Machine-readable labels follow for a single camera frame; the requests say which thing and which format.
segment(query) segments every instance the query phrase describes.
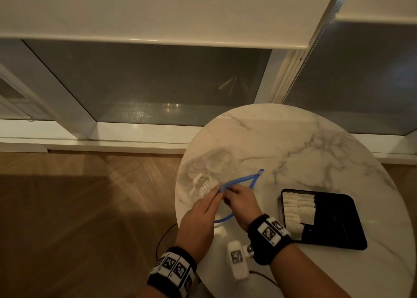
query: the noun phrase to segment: black wristband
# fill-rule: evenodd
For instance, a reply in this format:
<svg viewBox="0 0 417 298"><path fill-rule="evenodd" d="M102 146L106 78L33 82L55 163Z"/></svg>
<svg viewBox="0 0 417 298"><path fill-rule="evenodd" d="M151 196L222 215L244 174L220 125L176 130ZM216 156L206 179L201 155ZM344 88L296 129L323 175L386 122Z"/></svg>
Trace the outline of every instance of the black wristband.
<svg viewBox="0 0 417 298"><path fill-rule="evenodd" d="M185 298L196 269L195 259L183 248L174 246L158 260L147 284L170 298Z"/></svg>
<svg viewBox="0 0 417 298"><path fill-rule="evenodd" d="M253 259L260 265L270 265L275 256L292 243L289 232L273 217L258 216L248 226Z"/></svg>

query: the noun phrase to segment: black tray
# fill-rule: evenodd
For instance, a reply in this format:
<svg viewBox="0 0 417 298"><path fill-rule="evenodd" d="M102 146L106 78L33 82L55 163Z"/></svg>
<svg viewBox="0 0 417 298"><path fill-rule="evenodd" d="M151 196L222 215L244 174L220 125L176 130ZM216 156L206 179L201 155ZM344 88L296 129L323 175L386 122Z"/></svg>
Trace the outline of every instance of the black tray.
<svg viewBox="0 0 417 298"><path fill-rule="evenodd" d="M355 202L350 196L329 192L284 189L281 191L278 203L281 204L281 219L285 226L283 192L314 195L316 204L314 225L305 224L302 240L294 242L353 250L364 250L368 247Z"/></svg>

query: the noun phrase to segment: wooden floor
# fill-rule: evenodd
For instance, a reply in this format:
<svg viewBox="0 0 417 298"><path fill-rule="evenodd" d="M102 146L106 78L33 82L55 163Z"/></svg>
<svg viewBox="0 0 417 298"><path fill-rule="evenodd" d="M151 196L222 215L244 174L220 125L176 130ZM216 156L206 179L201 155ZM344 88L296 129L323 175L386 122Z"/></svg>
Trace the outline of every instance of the wooden floor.
<svg viewBox="0 0 417 298"><path fill-rule="evenodd" d="M155 263L160 237L176 222L180 161L166 155L0 153L0 296L136 295ZM417 227L417 167L386 168ZM176 232L174 227L163 239L159 255Z"/></svg>

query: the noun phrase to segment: person's left hand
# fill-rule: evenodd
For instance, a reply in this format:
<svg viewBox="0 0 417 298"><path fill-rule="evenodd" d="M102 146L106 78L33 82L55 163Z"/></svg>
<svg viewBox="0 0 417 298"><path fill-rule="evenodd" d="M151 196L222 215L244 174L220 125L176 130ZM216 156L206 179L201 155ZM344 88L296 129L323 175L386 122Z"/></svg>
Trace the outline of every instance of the person's left hand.
<svg viewBox="0 0 417 298"><path fill-rule="evenodd" d="M186 250L197 264L207 254L214 238L214 216L223 199L222 192L216 194L219 188L214 187L206 197L197 200L181 219L175 246Z"/></svg>

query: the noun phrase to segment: round marble table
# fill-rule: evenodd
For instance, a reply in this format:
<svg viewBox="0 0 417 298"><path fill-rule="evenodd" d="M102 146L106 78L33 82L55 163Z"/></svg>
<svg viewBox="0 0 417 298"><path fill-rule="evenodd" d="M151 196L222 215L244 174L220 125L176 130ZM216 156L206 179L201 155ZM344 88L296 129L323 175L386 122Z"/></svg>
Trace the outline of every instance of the round marble table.
<svg viewBox="0 0 417 298"><path fill-rule="evenodd" d="M262 210L276 218L277 198L285 188L351 196L368 242L366 250L299 247L353 298L409 296L415 251L407 209L382 165L348 132L296 107L246 105L208 123L190 143L180 169L187 161L221 147L231 149L249 174L265 169L254 192ZM192 206L187 195L177 181L178 223ZM226 260L226 245L232 240L249 243L234 218L215 229L209 253L197 269L211 293L216 298L282 295L258 275L251 274L241 282L234 280ZM268 267L258 266L253 260L248 264L249 269L272 278Z"/></svg>

